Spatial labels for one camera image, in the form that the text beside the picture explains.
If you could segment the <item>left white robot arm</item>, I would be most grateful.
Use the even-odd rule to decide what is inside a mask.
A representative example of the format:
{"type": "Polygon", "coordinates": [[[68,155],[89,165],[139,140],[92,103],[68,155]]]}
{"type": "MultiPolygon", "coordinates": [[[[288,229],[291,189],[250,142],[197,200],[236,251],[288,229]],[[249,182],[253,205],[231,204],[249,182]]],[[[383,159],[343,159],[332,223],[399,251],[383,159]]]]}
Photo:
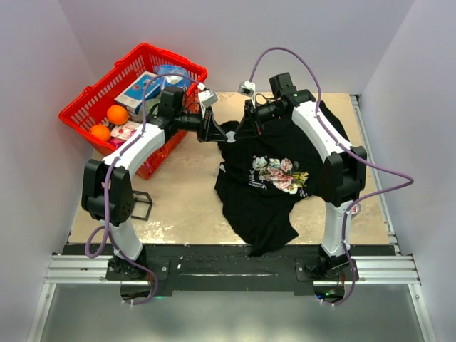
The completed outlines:
{"type": "Polygon", "coordinates": [[[145,110],[143,124],[122,147],[100,161],[91,159],[85,164],[81,205],[100,222],[97,230],[103,233],[99,248],[94,252],[87,249],[85,253],[94,259],[110,242],[114,255],[108,266],[129,279],[152,279],[143,244],[132,222],[135,197],[131,180],[135,173],[181,130],[195,132],[200,142],[227,138],[213,118],[215,92],[204,88],[197,97],[199,108],[192,112],[183,89],[164,88],[159,103],[145,110]]]}

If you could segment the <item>black printed t-shirt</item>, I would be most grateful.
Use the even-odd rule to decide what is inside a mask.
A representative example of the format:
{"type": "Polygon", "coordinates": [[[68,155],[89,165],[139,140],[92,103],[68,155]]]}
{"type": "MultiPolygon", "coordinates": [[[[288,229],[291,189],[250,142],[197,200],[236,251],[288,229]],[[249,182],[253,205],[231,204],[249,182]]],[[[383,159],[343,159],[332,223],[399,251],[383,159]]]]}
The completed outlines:
{"type": "Polygon", "coordinates": [[[255,138],[218,143],[222,162],[214,189],[232,230],[259,257],[298,237],[289,215],[317,195],[323,162],[291,120],[273,120],[255,138]]]}

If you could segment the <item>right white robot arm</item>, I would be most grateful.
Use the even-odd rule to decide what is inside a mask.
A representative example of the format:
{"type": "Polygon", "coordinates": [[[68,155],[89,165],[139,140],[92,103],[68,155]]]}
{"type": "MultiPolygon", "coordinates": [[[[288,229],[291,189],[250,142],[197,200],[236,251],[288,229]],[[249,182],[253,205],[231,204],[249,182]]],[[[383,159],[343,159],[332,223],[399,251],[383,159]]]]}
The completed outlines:
{"type": "Polygon", "coordinates": [[[239,93],[245,95],[244,117],[234,138],[250,138],[262,133],[265,123],[289,119],[304,132],[322,161],[317,195],[326,203],[325,231],[319,247],[316,273],[335,279],[342,271],[355,271],[348,235],[356,200],[366,185],[367,152],[342,136],[323,114],[321,99],[309,90],[297,90],[289,73],[269,80],[273,98],[257,103],[256,86],[242,81],[239,93]]]}

